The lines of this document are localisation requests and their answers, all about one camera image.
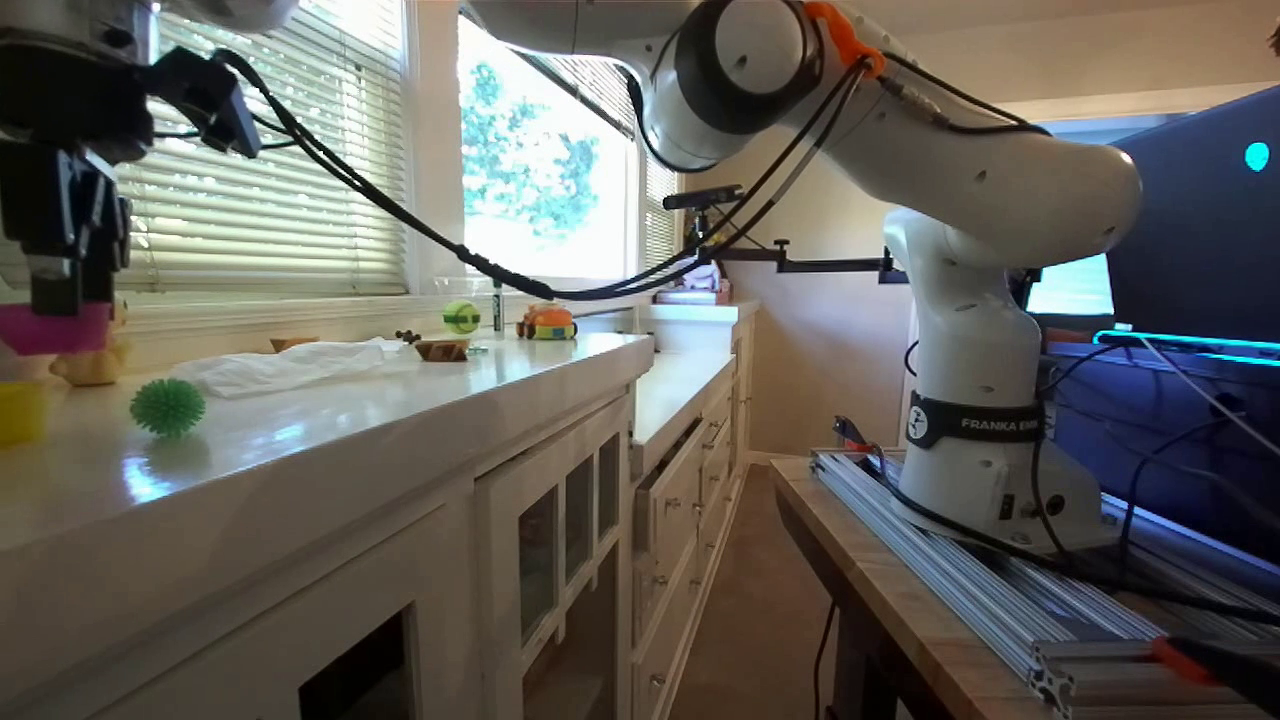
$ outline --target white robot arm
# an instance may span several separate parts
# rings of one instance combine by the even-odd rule
[[[653,157],[685,172],[770,123],[799,130],[858,68],[823,157],[901,206],[882,235],[921,319],[904,496],[1034,551],[1106,537],[1094,483],[1042,445],[1041,329],[1013,304],[1006,274],[1125,235],[1139,210],[1125,152],[1058,144],[948,90],[828,0],[659,0],[645,13],[628,0],[471,0],[471,18],[514,49],[618,62],[638,84]]]

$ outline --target floor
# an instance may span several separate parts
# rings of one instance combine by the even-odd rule
[[[823,617],[828,594],[774,515],[768,467],[750,467],[672,720],[810,715]]]

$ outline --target computer screen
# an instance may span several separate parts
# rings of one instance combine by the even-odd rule
[[[1115,142],[1144,210],[1111,247],[1115,319],[1280,335],[1280,90]]]
[[[1050,264],[1029,291],[1031,317],[1115,317],[1106,255]]]

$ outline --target window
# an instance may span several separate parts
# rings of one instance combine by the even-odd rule
[[[616,118],[628,118],[616,65],[525,62],[461,20],[466,247],[544,280],[628,277],[638,150]]]
[[[302,0],[272,38],[235,38],[159,18],[159,49],[249,56],[272,93],[344,159],[408,198],[408,18],[405,0]],[[152,109],[164,132],[188,132]],[[405,291],[400,223],[324,176],[302,152],[218,157],[159,142],[123,167],[133,199],[133,291],[242,287],[288,297]]]

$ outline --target monitor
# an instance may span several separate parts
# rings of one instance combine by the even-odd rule
[[[1111,247],[1115,319],[1280,335],[1280,90],[1120,138],[1144,210]]]

